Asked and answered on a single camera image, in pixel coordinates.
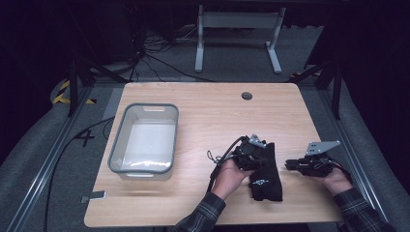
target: hazard tape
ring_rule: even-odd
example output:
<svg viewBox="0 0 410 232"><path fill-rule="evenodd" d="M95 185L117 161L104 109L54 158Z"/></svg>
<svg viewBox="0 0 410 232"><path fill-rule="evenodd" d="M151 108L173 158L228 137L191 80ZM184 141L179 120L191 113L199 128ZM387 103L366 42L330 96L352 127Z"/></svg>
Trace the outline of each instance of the hazard tape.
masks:
<svg viewBox="0 0 410 232"><path fill-rule="evenodd" d="M70 86L70 81L66 79L66 81L63 83L60 90L58 91L57 96L54 98L53 103L71 103L72 102L70 99L63 98L63 95L66 92L67 88L69 88L69 86ZM87 100L86 103L88 104L97 103L97 100L89 99Z"/></svg>

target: plaid shirt sleeve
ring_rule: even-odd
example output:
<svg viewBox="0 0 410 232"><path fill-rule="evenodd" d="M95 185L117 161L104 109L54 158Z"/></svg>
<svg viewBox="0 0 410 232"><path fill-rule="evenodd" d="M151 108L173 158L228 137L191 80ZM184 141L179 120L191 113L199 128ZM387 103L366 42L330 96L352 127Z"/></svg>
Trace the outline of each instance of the plaid shirt sleeve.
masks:
<svg viewBox="0 0 410 232"><path fill-rule="evenodd" d="M340 208L341 215L344 219L344 225L341 227L341 231L395 231L388 222L379 216L378 212L371 207L355 188L336 195L335 202Z"/></svg>
<svg viewBox="0 0 410 232"><path fill-rule="evenodd" d="M179 221L172 231L212 231L225 205L218 196L207 192L195 210Z"/></svg>

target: person's hand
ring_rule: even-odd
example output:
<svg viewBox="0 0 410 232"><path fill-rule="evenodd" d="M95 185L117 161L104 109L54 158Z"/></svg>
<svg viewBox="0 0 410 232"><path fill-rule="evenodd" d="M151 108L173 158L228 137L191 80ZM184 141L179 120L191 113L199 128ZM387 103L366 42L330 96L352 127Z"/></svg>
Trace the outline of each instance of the person's hand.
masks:
<svg viewBox="0 0 410 232"><path fill-rule="evenodd" d="M353 188L352 184L350 184L349 180L347 180L346 176L338 168L334 168L326 177L311 178L320 182L333 196Z"/></svg>
<svg viewBox="0 0 410 232"><path fill-rule="evenodd" d="M252 172L253 171L244 171L239 169L232 159L228 159L220 168L220 173L215 180L215 184L211 192L220 197L222 200L225 200L241 185L245 178L252 174Z"/></svg>

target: transparent storage bin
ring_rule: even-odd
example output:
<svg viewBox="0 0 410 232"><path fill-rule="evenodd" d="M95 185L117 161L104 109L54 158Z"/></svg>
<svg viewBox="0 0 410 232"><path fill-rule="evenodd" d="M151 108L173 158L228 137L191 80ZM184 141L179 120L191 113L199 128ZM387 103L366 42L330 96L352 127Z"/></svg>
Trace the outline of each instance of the transparent storage bin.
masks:
<svg viewBox="0 0 410 232"><path fill-rule="evenodd" d="M172 175L178 108L168 103L127 106L108 159L123 179L168 180Z"/></svg>

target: wooden table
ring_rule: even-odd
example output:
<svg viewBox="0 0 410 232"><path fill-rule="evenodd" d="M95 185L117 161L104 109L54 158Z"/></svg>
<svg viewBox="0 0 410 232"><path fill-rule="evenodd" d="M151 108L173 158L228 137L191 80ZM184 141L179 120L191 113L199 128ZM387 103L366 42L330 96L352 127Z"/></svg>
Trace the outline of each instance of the wooden table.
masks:
<svg viewBox="0 0 410 232"><path fill-rule="evenodd" d="M253 98L244 100L244 92ZM168 181L124 181L107 166L124 109L133 102L173 103L179 108L173 174ZM276 144L283 201L254 201L245 179L226 200L218 224L340 221L332 196L322 186L284 167L286 160L304 156L309 142L320 141L295 84L133 83L125 86L94 186L94 191L106 191L106 199L90 201L85 224L175 224L205 194L215 167L207 151L221 156L237 138L253 133Z"/></svg>

